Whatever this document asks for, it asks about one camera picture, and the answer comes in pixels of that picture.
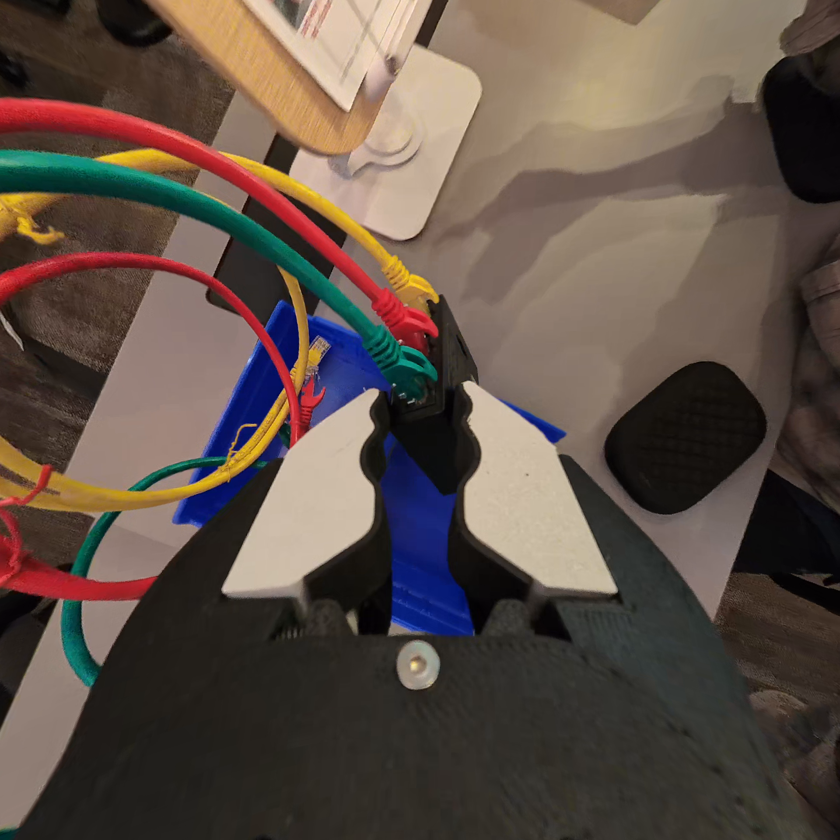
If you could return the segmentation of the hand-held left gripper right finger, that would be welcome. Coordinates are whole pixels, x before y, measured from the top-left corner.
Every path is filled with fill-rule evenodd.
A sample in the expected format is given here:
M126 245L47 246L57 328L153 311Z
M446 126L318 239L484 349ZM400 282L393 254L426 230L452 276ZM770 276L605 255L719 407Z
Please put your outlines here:
M503 602L527 626L556 599L610 602L618 587L555 444L475 382L455 389L458 486L448 567L475 635Z

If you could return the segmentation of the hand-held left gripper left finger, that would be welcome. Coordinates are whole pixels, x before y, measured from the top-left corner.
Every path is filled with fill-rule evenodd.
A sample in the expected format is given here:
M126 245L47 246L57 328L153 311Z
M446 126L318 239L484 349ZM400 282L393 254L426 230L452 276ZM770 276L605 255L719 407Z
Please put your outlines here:
M316 602L356 615L359 635L392 624L392 538L382 493L388 398L370 389L321 421L248 500L252 479L221 511L234 538L221 596L285 602L305 621Z

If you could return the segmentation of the blue plastic bin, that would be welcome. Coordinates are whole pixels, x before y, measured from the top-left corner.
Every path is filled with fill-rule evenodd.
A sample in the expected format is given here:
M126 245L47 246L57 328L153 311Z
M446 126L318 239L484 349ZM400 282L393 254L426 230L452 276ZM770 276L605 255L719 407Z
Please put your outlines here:
M443 394L445 375L455 383L455 374L472 375L478 382L478 369L455 316L445 298L429 304L438 339L429 340L429 360L438 368L436 397ZM309 317L310 339L324 339L329 348L318 363L315 393L325 396L312 410L310 430L339 411L361 393L386 391L382 373L364 351L360 336L325 318ZM278 302L266 330L284 360L294 362L298 355L297 317L291 304ZM261 422L276 398L280 379L267 351L257 343L227 407L209 438L204 457L228 454L240 427ZM423 467L432 464L431 455L422 454L421 465L412 458L421 454L417 426L424 414L420 408L400 409L417 415L401 419L397 437L385 440L386 470L381 481L389 529L392 536L392 620L409 630L437 635L471 635L473 623L467 599L448 568L448 531L455 507L455 494L444 495ZM229 482L203 494L182 500L173 523L201 528L228 504L256 472L249 468Z

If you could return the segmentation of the black network switch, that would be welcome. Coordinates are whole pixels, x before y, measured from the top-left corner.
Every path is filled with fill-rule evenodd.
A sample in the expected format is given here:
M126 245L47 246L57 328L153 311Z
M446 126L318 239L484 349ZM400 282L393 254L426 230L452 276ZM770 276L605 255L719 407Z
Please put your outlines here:
M456 431L453 425L455 389L464 382L479 382L469 346L447 299L429 303L438 335L428 341L427 359L437 373L427 384L421 401L402 395L391 397L391 429L416 465L444 495L457 491Z

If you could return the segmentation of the person's plaid shirt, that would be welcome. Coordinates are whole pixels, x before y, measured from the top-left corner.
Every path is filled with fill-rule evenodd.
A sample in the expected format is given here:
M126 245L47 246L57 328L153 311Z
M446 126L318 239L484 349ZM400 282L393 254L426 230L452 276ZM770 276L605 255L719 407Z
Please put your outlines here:
M815 94L812 132L822 192L838 201L838 2L807 2L781 36L785 55ZM799 283L807 325L794 365L791 408L780 439L782 459L829 507L839 499L838 234Z

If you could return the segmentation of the person's dark trousers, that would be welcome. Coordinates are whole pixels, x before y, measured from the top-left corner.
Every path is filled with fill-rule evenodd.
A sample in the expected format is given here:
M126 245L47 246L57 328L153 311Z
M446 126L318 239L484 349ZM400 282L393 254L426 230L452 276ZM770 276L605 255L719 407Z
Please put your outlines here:
M731 571L766 577L838 613L837 512L769 470Z

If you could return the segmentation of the clear stand with white base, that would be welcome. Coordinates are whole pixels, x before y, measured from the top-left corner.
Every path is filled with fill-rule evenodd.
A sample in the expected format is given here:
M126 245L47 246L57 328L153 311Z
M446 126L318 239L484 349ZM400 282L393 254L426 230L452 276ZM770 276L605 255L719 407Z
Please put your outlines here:
M300 151L291 176L376 234L419 235L443 187L482 87L467 66L417 44L432 2L339 2L352 15L353 57L342 76L358 81L357 102L379 103L350 152Z

